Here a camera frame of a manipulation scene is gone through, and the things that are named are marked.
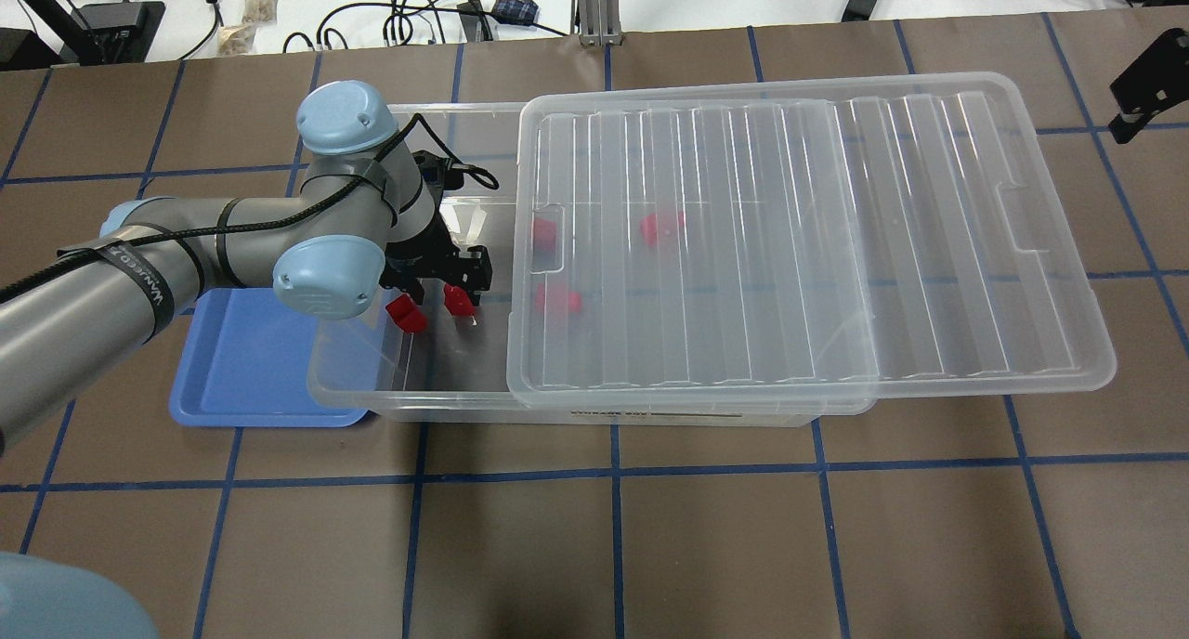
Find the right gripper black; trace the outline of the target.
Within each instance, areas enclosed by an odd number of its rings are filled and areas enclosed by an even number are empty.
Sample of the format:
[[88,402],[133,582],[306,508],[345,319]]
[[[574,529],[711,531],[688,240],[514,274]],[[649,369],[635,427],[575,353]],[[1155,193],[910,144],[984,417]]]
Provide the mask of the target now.
[[417,307],[424,303],[423,278],[464,288],[460,317],[474,317],[482,293],[491,288],[493,267],[487,248],[458,248],[442,221],[433,221],[410,240],[388,242],[384,253],[380,286],[403,292]]

